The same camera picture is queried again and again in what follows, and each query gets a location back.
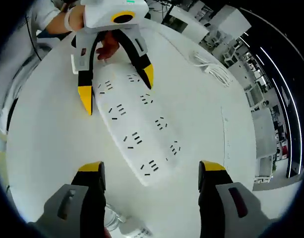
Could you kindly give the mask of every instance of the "human hand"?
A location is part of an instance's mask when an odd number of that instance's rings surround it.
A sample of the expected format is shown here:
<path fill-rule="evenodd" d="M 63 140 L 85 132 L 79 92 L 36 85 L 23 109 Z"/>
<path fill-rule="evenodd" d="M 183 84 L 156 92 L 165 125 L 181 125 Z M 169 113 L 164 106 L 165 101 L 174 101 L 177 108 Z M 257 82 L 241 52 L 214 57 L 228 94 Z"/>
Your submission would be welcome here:
<path fill-rule="evenodd" d="M 84 27 L 83 14 L 85 6 L 75 6 L 69 15 L 69 26 L 74 30 L 78 31 Z"/>
<path fill-rule="evenodd" d="M 104 236 L 105 238 L 111 238 L 110 233 L 108 232 L 107 228 L 104 227 Z"/>
<path fill-rule="evenodd" d="M 105 60 L 110 58 L 120 47 L 119 43 L 113 38 L 112 32 L 108 31 L 102 41 L 102 48 L 96 49 L 98 60 Z"/>

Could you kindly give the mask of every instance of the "power cord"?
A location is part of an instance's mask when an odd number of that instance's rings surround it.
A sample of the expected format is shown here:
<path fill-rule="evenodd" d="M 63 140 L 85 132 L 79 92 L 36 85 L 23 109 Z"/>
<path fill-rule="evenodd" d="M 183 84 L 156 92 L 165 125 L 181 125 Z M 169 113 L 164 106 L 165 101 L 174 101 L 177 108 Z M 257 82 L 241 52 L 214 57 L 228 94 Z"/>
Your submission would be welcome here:
<path fill-rule="evenodd" d="M 194 64 L 196 67 L 202 67 L 202 71 L 214 76 L 223 86 L 229 87 L 232 83 L 232 77 L 219 64 L 210 62 L 204 56 L 201 56 L 198 52 L 193 53 L 193 59 L 201 64 Z"/>
<path fill-rule="evenodd" d="M 209 73 L 214 76 L 224 87 L 229 87 L 232 83 L 232 76 L 225 70 L 225 68 L 217 63 L 211 62 L 205 56 L 201 56 L 198 52 L 193 52 L 189 58 L 187 58 L 165 35 L 161 32 L 155 31 L 152 28 L 143 27 L 142 29 L 148 29 L 157 34 L 161 35 L 165 40 L 167 40 L 180 54 L 181 56 L 191 65 L 195 67 L 200 67 L 203 72 Z"/>
<path fill-rule="evenodd" d="M 28 35 L 29 35 L 29 38 L 30 38 L 30 40 L 31 40 L 32 46 L 33 46 L 33 48 L 34 48 L 35 54 L 37 55 L 37 57 L 39 58 L 39 60 L 42 61 L 42 58 L 40 58 L 39 54 L 37 53 L 37 50 L 36 50 L 36 48 L 35 48 L 35 45 L 34 45 L 34 42 L 33 42 L 33 39 L 32 39 L 31 32 L 30 32 L 30 30 L 29 30 L 27 15 L 25 15 L 25 21 L 26 21 L 26 26 L 27 26 Z"/>

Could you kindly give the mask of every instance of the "office furniture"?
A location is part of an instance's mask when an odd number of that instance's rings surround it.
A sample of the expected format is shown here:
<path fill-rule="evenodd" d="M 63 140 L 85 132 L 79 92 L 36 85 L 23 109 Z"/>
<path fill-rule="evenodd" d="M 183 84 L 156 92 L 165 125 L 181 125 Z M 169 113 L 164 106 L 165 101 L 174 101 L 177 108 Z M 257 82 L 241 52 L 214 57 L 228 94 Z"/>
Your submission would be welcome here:
<path fill-rule="evenodd" d="M 258 84 L 255 84 L 250 89 L 246 90 L 245 95 L 252 110 L 262 105 L 264 101 L 262 91 Z"/>
<path fill-rule="evenodd" d="M 220 31 L 217 31 L 216 36 L 214 36 L 213 38 L 211 38 L 213 44 L 215 46 L 218 46 L 221 42 L 222 42 L 222 34 Z"/>
<path fill-rule="evenodd" d="M 182 33 L 197 44 L 209 32 L 193 15 L 177 6 L 169 12 L 168 20 L 163 24 Z"/>
<path fill-rule="evenodd" d="M 237 58 L 237 61 L 228 67 L 228 70 L 236 78 L 242 88 L 247 90 L 254 84 L 254 75 L 250 70 L 247 69 L 247 63 L 242 62 L 236 55 L 233 57 Z"/>
<path fill-rule="evenodd" d="M 78 168 L 99 160 L 105 163 L 107 202 L 127 215 L 139 217 L 155 237 L 200 236 L 200 160 L 227 165 L 233 181 L 252 190 L 254 125 L 242 87 L 234 80 L 225 88 L 187 62 L 182 54 L 188 57 L 197 50 L 219 63 L 186 36 L 147 19 L 140 27 L 154 66 L 151 93 L 173 118 L 185 144 L 181 149 L 185 158 L 182 166 L 156 186 L 144 187 L 139 182 L 96 106 L 93 115 L 88 116 L 80 101 L 78 77 L 71 70 L 71 33 L 27 80 L 10 124 L 6 152 L 9 185 L 25 221 L 37 220 L 46 200 L 63 184 L 71 183 Z M 129 62 L 122 48 L 107 60 L 115 62 Z M 95 61 L 94 75 L 102 66 Z M 226 135 L 233 146 L 229 162 L 225 161 L 221 107 L 230 109 Z M 119 236 L 112 232 L 112 237 Z"/>
<path fill-rule="evenodd" d="M 209 22 L 216 26 L 219 31 L 231 35 L 232 39 L 239 38 L 251 27 L 242 13 L 229 5 L 225 5 Z"/>

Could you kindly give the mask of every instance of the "power strip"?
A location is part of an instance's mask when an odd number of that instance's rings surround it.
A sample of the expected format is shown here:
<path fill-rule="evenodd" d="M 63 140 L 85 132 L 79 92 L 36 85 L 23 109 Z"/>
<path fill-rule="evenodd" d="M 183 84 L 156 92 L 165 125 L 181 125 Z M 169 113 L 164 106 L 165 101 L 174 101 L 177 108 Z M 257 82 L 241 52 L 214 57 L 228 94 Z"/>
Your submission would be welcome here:
<path fill-rule="evenodd" d="M 155 92 L 129 63 L 109 64 L 93 79 L 95 101 L 116 145 L 144 186 L 174 172 L 182 145 Z"/>

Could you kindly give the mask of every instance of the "white tabletop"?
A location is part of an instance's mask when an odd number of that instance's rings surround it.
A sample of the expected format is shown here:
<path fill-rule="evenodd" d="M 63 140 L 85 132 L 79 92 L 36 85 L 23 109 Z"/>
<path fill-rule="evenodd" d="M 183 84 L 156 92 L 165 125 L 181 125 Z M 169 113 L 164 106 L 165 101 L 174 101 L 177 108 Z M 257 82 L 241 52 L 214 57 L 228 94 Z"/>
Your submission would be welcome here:
<path fill-rule="evenodd" d="M 199 51 L 215 59 L 180 33 L 149 20 L 141 28 L 154 65 L 153 90 L 179 125 L 185 148 L 177 173 L 164 183 L 144 187 L 123 159 L 95 105 L 93 116 L 88 116 L 77 92 L 77 75 L 71 70 L 71 34 L 28 79 L 10 125 L 9 184 L 26 221 L 36 221 L 46 200 L 63 184 L 71 183 L 80 166 L 94 161 L 105 163 L 107 201 L 125 215 L 143 220 L 160 238 L 200 236 L 200 160 L 224 164 L 234 181 L 252 190 L 254 127 L 239 83 L 234 79 L 225 88 L 189 64 L 177 49 L 187 57 Z M 129 61 L 123 49 L 109 60 L 118 61 Z M 222 114 L 228 118 L 227 128 Z M 225 145 L 225 140 L 232 146 Z"/>

